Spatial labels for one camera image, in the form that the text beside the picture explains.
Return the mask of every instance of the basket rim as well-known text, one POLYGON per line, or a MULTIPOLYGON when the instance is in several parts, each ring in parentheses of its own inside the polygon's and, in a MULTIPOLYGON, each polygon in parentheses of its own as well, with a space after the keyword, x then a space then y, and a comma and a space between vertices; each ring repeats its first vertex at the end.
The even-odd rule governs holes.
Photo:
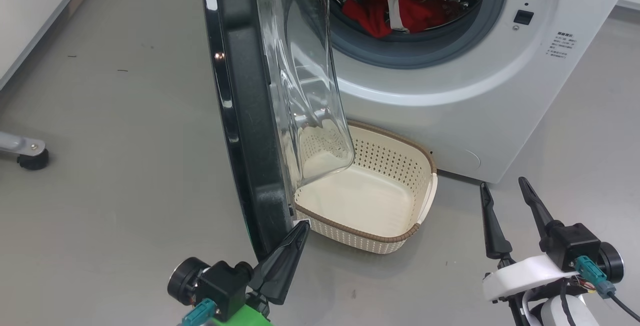
MULTIPOLYGON (((349 120, 347 121, 348 125, 351 127, 355 127, 355 128, 361 128, 363 130, 368 130, 371 132, 375 132, 377 134, 382 134, 382 136, 387 136, 390 138, 395 139, 396 141, 400 141, 402 143, 407 144, 408 146, 411 146, 413 148, 416 148, 417 150, 419 150, 425 157, 427 157, 427 160, 429 161, 429 165, 431 167, 431 172, 432 173, 438 173, 438 169, 436 168, 436 165, 434 163, 434 158, 432 157, 432 155, 430 154, 430 152, 423 146, 421 146, 420 144, 414 143, 414 141, 411 141, 410 139, 404 138, 398 134, 394 134, 393 132, 389 132, 388 130, 385 130, 383 128, 380 127, 375 127, 372 125, 368 125, 366 123, 362 123, 362 122, 358 122, 358 121, 352 121, 349 120)), ((302 212, 303 214, 306 214, 307 216, 310 216, 311 218, 317 219, 318 221, 322 222, 322 223, 326 223, 327 225, 333 227, 333 228, 337 228, 338 230, 341 230, 343 232, 348 232, 350 234, 359 236, 359 237, 363 237, 366 239, 370 239, 372 241, 377 241, 377 242, 384 242, 384 243, 393 243, 393 242, 400 242, 400 241, 404 241, 406 239, 408 239, 409 237, 411 237, 412 235, 414 235, 414 233, 416 233, 418 231, 418 229, 420 228, 420 223, 416 223, 412 226, 412 228, 410 228, 407 232, 405 232, 402 235, 398 235, 396 237, 382 237, 379 235, 374 235, 374 234, 370 234, 367 232, 362 232, 360 230, 356 230, 355 228, 350 228, 349 226, 345 226, 342 223, 338 223, 336 221, 331 221, 331 219, 328 219, 326 217, 320 216, 319 214, 315 213, 315 212, 311 212, 310 210, 302 207, 301 205, 299 205, 297 202, 294 201, 294 205, 295 205, 295 209, 299 210, 300 212, 302 212)))

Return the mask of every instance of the teal connector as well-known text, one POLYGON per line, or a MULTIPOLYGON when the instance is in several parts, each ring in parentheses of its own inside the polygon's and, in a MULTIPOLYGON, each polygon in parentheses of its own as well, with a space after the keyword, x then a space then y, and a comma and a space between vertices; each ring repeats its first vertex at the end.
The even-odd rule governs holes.
POLYGON ((609 298, 610 293, 616 292, 616 287, 610 281, 607 281, 607 276, 598 265, 595 264, 589 257, 580 256, 575 259, 575 270, 580 275, 592 283, 596 287, 596 291, 602 298, 609 298))
POLYGON ((182 326, 201 326, 216 314, 216 303, 208 298, 202 300, 182 318, 182 326))

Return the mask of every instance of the washing machine door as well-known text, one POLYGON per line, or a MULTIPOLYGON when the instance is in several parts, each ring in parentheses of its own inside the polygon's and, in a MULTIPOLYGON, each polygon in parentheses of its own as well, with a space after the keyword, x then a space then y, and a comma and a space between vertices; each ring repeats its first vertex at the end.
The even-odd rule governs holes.
POLYGON ((329 0, 204 0, 231 170, 262 260, 292 227, 298 187, 347 168, 329 0))

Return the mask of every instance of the gray floor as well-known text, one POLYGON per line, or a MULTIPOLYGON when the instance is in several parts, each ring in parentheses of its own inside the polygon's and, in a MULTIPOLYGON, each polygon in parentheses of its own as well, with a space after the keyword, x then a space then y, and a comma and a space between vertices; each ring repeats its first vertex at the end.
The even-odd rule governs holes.
MULTIPOLYGON (((503 181, 498 218, 522 259, 539 253, 517 185, 624 255, 640 285, 640 25, 606 21, 503 181)), ((201 0, 86 0, 32 70, 3 91, 0 129, 48 141, 50 167, 0 159, 2 324, 176 324, 178 262, 254 256, 222 140, 201 0)), ((279 326, 512 324, 482 297, 477 185, 442 178, 418 235, 387 256, 311 235, 279 326)), ((602 324, 634 324, 598 296, 602 324)))

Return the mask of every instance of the laundry basket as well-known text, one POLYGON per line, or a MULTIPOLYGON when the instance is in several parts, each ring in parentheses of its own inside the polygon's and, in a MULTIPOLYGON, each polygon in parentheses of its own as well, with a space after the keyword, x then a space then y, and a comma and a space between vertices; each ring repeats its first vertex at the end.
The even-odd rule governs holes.
POLYGON ((391 253, 414 235, 434 201, 438 177, 431 153, 408 139, 349 122, 353 165, 295 192, 297 219, 349 246, 391 253))

